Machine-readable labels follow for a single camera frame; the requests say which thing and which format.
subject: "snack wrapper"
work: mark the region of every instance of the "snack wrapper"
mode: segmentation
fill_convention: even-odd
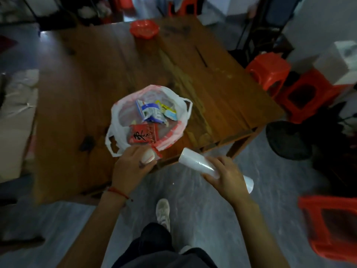
[[[146,103],[141,100],[136,100],[136,105],[143,121],[167,124],[167,120],[163,116],[160,106],[158,106],[156,103]]]
[[[160,110],[165,117],[168,117],[169,119],[171,119],[173,121],[177,121],[177,115],[176,115],[175,109],[170,108],[165,104],[162,104],[159,100],[157,100],[156,103],[160,107]]]
[[[137,124],[130,125],[131,133],[129,143],[150,143],[154,144],[158,140],[157,124]]]

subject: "wood grain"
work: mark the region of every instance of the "wood grain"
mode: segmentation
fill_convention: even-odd
[[[167,86],[194,103],[183,137],[162,152],[165,160],[184,147],[199,150],[282,116],[195,17],[155,21],[160,33],[152,40],[133,38],[127,23],[41,33],[38,203],[110,182],[115,159],[104,144],[110,109],[147,85]],[[80,152],[87,135],[96,146]]]

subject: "right hand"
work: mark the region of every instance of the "right hand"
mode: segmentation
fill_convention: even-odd
[[[225,200],[232,206],[240,205],[242,202],[250,200],[243,174],[231,158],[221,156],[217,158],[206,157],[206,159],[216,167],[220,178],[215,179],[205,173],[202,176]]]

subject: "white plastic cup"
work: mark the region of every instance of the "white plastic cup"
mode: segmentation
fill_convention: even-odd
[[[219,172],[211,162],[209,162],[201,154],[194,152],[193,150],[190,150],[188,148],[184,148],[184,150],[182,151],[181,156],[179,158],[179,163],[189,168],[192,168],[196,171],[199,171],[201,173],[206,173],[208,175],[211,175],[215,179],[220,178]],[[246,177],[244,175],[243,177],[247,185],[248,193],[251,193],[254,187],[254,181],[251,178]]]

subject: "white plastic bag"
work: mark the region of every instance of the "white plastic bag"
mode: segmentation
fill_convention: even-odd
[[[159,132],[159,140],[154,146],[159,150],[169,148],[184,134],[187,122],[191,116],[192,102],[189,99],[181,98],[171,89],[158,86],[149,85],[142,90],[132,93],[121,100],[117,101],[111,109],[111,124],[105,137],[105,145],[113,157],[119,157],[124,150],[130,147],[128,143],[128,135],[130,133],[129,125],[133,121],[140,123],[140,115],[136,108],[135,101],[143,100],[146,102],[155,102],[160,100],[163,104],[172,106],[174,104],[177,121],[169,121],[169,127],[162,128]],[[116,145],[119,148],[117,153],[114,153],[111,148],[110,137],[114,136]]]

